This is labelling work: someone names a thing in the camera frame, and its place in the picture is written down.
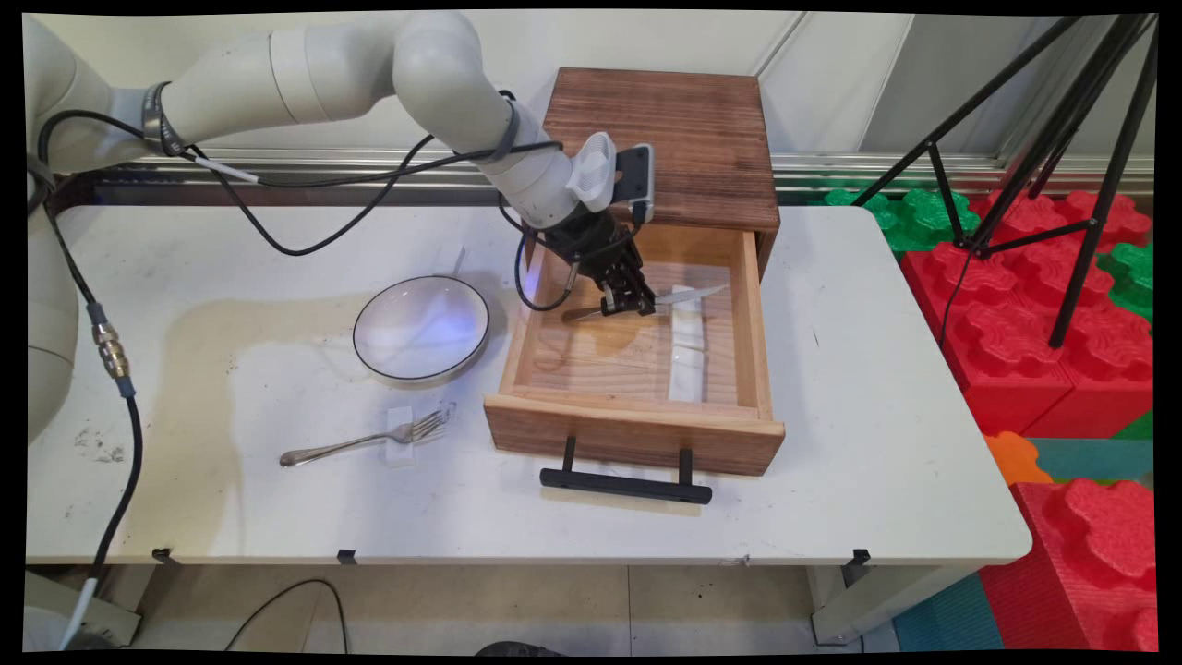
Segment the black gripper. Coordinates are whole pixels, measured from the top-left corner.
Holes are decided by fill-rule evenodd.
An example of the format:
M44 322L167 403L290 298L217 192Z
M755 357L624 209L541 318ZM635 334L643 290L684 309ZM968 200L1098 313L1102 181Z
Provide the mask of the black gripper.
M634 208L629 222L605 208L577 208L560 223L541 232L541 239L561 260L577 262L577 273L602 291L600 314L628 311L655 314L656 295L647 286L643 260L634 237L647 222L647 209Z

